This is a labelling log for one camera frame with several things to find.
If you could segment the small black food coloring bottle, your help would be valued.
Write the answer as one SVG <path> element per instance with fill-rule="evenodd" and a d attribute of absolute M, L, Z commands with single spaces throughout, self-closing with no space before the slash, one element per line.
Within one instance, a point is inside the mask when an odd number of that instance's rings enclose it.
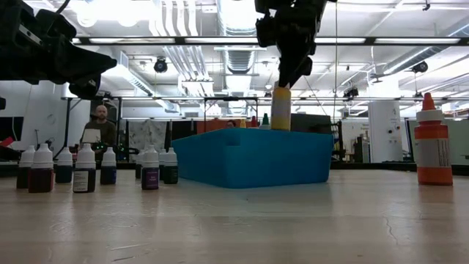
<path fill-rule="evenodd" d="M 84 143 L 78 151 L 73 175 L 74 193 L 92 193 L 96 186 L 95 152 L 90 143 Z"/>

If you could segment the black overhead LED light bar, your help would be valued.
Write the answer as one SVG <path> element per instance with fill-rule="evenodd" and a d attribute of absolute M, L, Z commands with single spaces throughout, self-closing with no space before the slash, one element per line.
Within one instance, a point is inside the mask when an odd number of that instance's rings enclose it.
<path fill-rule="evenodd" d="M 256 37 L 76 37 L 75 45 L 257 45 Z M 469 37 L 317 37 L 317 45 L 469 46 Z"/>

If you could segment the black computer monitor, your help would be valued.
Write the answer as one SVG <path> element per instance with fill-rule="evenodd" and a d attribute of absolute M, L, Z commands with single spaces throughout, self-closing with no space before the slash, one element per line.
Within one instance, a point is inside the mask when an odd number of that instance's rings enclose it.
<path fill-rule="evenodd" d="M 334 128 L 340 127 L 340 121 L 332 123 L 331 118 L 328 115 L 291 115 L 290 129 L 295 132 L 332 134 Z"/>

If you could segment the small navy food coloring bottle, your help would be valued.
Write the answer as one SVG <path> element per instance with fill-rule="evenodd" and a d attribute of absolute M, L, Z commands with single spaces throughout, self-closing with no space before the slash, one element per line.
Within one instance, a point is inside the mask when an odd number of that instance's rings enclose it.
<path fill-rule="evenodd" d="M 70 183 L 73 178 L 73 154 L 69 147 L 64 147 L 57 156 L 55 183 Z"/>

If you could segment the black aluminium table frame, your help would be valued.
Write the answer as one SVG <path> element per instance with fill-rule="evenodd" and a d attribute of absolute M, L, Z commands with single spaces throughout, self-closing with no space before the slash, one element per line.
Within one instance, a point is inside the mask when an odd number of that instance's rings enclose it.
<path fill-rule="evenodd" d="M 15 163 L 0 162 L 0 177 L 12 177 L 18 165 Z M 416 172 L 417 167 L 413 163 L 404 162 L 385 162 L 378 164 L 363 164 L 363 163 L 344 163 L 333 161 L 330 164 L 331 169 L 337 170 L 391 170 L 402 172 Z M 469 177 L 469 165 L 453 165 L 453 175 Z"/>

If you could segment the small purple food coloring bottle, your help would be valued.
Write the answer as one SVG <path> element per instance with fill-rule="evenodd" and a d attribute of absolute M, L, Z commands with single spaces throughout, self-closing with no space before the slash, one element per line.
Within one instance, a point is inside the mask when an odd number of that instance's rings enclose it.
<path fill-rule="evenodd" d="M 157 190 L 159 188 L 159 155 L 153 145 L 149 145 L 141 162 L 141 188 Z"/>

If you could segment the small blue food coloring bottle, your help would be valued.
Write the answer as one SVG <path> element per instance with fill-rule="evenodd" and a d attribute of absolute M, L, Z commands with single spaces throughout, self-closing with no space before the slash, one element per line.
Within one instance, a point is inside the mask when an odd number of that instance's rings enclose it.
<path fill-rule="evenodd" d="M 117 181 L 117 160 L 113 147 L 104 152 L 100 166 L 100 184 L 115 185 Z"/>

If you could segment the orange room partition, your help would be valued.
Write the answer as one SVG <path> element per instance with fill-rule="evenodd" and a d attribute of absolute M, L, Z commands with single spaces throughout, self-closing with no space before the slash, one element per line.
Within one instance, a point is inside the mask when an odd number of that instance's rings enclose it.
<path fill-rule="evenodd" d="M 236 128 L 241 127 L 241 122 L 243 119 L 235 119 L 235 120 L 222 120 L 222 119 L 213 119 L 213 120 L 202 120 L 196 121 L 196 131 L 198 134 L 216 131 L 220 129 L 228 128 L 228 123 L 233 122 Z"/>

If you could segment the large orange food coloring bottle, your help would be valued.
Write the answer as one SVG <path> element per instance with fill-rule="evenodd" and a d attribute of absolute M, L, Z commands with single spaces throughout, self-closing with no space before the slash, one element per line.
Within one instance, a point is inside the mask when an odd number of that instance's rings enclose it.
<path fill-rule="evenodd" d="M 414 128 L 420 185 L 453 185 L 448 126 L 443 119 L 443 113 L 436 109 L 431 93 L 425 93 L 422 110 L 416 114 L 418 125 Z"/>

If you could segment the large yellow food coloring bottle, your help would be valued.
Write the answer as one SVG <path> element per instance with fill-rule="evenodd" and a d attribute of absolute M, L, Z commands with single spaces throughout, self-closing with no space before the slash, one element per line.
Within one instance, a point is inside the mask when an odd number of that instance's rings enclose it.
<path fill-rule="evenodd" d="M 276 87 L 272 94 L 271 125 L 273 130 L 291 129 L 291 91 L 289 87 Z"/>

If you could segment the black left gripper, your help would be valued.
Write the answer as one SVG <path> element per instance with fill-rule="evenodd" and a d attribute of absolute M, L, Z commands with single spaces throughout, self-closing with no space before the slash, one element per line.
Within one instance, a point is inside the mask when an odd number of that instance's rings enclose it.
<path fill-rule="evenodd" d="M 75 27 L 57 12 L 34 12 L 22 0 L 0 0 L 0 81 L 82 81 L 71 83 L 69 91 L 92 100 L 100 74 L 117 61 L 74 45 L 76 35 Z"/>

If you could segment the white laptop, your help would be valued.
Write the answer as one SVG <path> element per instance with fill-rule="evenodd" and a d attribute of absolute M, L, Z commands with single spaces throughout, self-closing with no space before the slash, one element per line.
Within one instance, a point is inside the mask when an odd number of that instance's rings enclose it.
<path fill-rule="evenodd" d="M 81 138 L 82 143 L 98 143 L 101 141 L 101 131 L 95 128 L 85 128 Z"/>

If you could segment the small red food coloring bottle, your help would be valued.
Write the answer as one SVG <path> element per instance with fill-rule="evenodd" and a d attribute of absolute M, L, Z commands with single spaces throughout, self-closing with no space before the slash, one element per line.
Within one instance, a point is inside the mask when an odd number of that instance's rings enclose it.
<path fill-rule="evenodd" d="M 29 193 L 48 193 L 53 188 L 53 153 L 48 144 L 41 144 L 35 152 L 29 171 Z"/>

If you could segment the grey patterned panel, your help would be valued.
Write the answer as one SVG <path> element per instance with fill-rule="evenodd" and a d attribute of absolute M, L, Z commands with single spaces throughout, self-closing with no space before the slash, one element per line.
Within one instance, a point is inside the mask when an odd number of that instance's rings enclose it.
<path fill-rule="evenodd" d="M 145 149 L 153 145 L 156 150 L 164 147 L 166 122 L 141 120 L 129 122 L 129 147 Z"/>

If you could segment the small olive green coloring bottle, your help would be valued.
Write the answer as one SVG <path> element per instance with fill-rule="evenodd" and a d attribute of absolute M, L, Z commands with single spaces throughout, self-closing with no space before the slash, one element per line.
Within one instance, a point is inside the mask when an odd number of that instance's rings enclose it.
<path fill-rule="evenodd" d="M 174 148 L 170 147 L 164 156 L 163 182 L 165 184 L 177 184 L 178 180 L 177 154 Z"/>

